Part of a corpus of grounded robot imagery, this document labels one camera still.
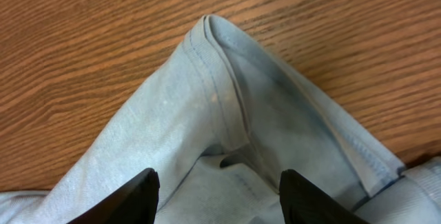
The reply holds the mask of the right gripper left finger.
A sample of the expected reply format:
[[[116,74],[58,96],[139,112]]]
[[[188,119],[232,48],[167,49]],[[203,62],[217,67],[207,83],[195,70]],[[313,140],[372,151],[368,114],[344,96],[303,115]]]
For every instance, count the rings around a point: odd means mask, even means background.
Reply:
[[[153,224],[159,189],[158,173],[147,168],[70,224]]]

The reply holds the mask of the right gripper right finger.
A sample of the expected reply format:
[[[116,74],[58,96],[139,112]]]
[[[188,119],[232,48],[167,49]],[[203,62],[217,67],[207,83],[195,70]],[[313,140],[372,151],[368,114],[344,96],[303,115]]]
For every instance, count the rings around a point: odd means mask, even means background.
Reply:
[[[286,224],[367,224],[295,170],[281,173],[279,192]]]

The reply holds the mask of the light blue t-shirt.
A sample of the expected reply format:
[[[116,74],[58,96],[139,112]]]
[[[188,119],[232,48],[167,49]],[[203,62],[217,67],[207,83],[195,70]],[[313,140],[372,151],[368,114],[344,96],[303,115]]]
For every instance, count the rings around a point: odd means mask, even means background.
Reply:
[[[293,169],[369,223],[439,223],[440,158],[407,169],[320,88],[206,15],[50,191],[1,194],[2,223],[68,223],[143,169],[157,223],[282,223]]]

